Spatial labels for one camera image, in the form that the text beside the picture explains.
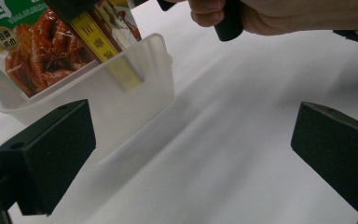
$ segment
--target black handheld object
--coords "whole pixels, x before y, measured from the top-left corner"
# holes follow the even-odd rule
[[[0,146],[0,224],[17,202],[51,214],[96,147],[87,100],[58,107]]]
[[[158,0],[162,10],[167,11],[175,5],[165,0]],[[223,8],[225,18],[214,29],[221,41],[230,41],[237,38],[243,31],[241,22],[241,8],[239,0],[227,0]]]
[[[292,148],[358,211],[358,120],[333,108],[302,103]]]

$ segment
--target translucent plastic bin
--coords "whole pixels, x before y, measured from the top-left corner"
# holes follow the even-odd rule
[[[125,77],[117,74],[123,64],[139,75],[140,84],[123,85]],[[1,74],[0,112],[28,126],[60,105],[88,99],[97,138],[91,164],[105,158],[174,98],[172,59],[161,35],[150,35],[106,63],[85,69],[89,71],[73,74],[29,100]]]

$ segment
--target yellow label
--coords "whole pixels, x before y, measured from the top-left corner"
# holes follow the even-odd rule
[[[118,54],[118,51],[98,25],[92,20],[89,13],[82,13],[77,18],[73,19],[71,24],[101,62],[105,62]],[[108,64],[107,68],[125,91],[130,90],[143,82],[126,59],[118,58]]]

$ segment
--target white surface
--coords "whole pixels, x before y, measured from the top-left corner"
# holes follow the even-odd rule
[[[165,37],[175,102],[82,170],[52,216],[13,207],[15,223],[356,223],[290,140],[301,101],[358,119],[358,43],[329,31],[221,43],[186,3],[162,12],[149,1],[134,15],[143,36]],[[20,128],[0,115],[0,143]]]

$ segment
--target black handle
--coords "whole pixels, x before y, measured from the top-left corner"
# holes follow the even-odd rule
[[[158,4],[163,11],[167,11],[175,5],[165,0],[158,0]],[[229,41],[239,36],[242,31],[241,10],[239,0],[227,0],[223,8],[225,18],[214,29],[221,41]]]

